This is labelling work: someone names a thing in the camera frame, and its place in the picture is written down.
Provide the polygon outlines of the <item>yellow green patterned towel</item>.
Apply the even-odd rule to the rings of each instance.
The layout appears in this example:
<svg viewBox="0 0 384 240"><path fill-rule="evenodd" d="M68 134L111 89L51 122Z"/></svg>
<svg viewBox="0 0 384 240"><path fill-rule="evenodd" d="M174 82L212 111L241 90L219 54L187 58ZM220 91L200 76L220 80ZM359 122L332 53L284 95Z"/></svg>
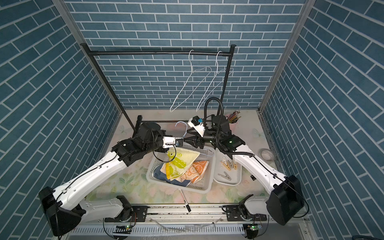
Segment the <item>yellow green patterned towel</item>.
<svg viewBox="0 0 384 240"><path fill-rule="evenodd" d="M169 161L166 163L166 175L168 180L181 177L199 157L200 152L184 148L170 149L167 152Z"/></svg>

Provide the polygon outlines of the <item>white clothespin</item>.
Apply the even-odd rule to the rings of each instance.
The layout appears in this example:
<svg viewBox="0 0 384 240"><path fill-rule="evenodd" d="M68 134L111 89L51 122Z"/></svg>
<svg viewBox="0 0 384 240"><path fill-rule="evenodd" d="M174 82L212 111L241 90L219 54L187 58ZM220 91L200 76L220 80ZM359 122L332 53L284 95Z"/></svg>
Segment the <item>white clothespin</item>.
<svg viewBox="0 0 384 240"><path fill-rule="evenodd" d="M230 168L230 166L227 164L227 160L226 160L226 158L223 158L222 160L221 160L221 164L222 164L222 166L224 166L227 170L231 170L231 168Z"/></svg>
<svg viewBox="0 0 384 240"><path fill-rule="evenodd" d="M227 172L224 172L223 174L218 174L218 176L228 180L228 181L231 181L232 178L229 176L229 174Z"/></svg>
<svg viewBox="0 0 384 240"><path fill-rule="evenodd" d="M228 169L228 171L231 171L233 169L233 163L230 159L226 160L226 168Z"/></svg>

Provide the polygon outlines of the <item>orange patterned towel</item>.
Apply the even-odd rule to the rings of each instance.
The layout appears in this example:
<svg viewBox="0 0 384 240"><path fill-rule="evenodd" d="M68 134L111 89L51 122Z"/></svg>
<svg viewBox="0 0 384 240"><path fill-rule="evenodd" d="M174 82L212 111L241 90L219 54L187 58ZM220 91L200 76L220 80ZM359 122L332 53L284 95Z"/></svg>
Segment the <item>orange patterned towel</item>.
<svg viewBox="0 0 384 240"><path fill-rule="evenodd" d="M153 177L172 185L187 187L190 184L199 182L204 177L205 171L209 166L209 161L193 162L188 170L186 170L180 177L173 180L167 177L166 165L167 164L157 166L153 171Z"/></svg>

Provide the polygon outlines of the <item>light blue wire hanger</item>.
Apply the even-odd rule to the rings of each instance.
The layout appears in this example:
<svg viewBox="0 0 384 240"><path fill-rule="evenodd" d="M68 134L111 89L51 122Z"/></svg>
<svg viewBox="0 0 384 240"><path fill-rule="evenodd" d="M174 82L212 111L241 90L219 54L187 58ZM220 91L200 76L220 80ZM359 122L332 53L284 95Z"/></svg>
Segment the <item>light blue wire hanger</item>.
<svg viewBox="0 0 384 240"><path fill-rule="evenodd" d="M187 135L188 128L189 128L189 126L187 123L182 122L182 121L178 121L177 123L175 123L175 126L173 128L173 133L175 133L176 138L183 138L184 139ZM176 149L174 151L167 152L169 162L172 162L175 159L175 157L177 156L178 148L181 148L181 147L176 147Z"/></svg>

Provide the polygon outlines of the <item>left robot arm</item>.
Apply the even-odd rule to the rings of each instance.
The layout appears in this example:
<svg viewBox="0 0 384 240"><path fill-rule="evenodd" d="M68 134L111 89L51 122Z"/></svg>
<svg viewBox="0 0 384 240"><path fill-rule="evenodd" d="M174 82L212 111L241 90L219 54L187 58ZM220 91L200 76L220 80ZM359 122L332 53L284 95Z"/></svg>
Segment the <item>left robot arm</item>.
<svg viewBox="0 0 384 240"><path fill-rule="evenodd" d="M142 123L133 137L119 141L109 153L77 177L54 189L42 189L39 199L54 236L61 237L79 224L94 220L133 222L134 210L124 196L98 202L87 201L86 196L146 154L165 153L168 148L175 149L182 144L183 139L166 135L158 124Z"/></svg>

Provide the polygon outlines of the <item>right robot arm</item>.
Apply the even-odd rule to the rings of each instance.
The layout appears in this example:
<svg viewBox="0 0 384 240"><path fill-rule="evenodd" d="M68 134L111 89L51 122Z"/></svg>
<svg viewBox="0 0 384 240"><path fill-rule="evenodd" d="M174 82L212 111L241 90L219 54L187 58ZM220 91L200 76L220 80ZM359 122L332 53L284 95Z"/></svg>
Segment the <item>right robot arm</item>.
<svg viewBox="0 0 384 240"><path fill-rule="evenodd" d="M190 137L184 141L200 149L205 144L211 144L214 149L247 169L262 184L269 198L264 201L264 207L255 197L246 199L244 207L249 214L269 215L282 226L292 218L298 218L298 212L308 206L300 180L272 168L253 153L245 141L232 133L219 98L209 98L204 108L203 118L195 116L189 120L190 129L187 132Z"/></svg>

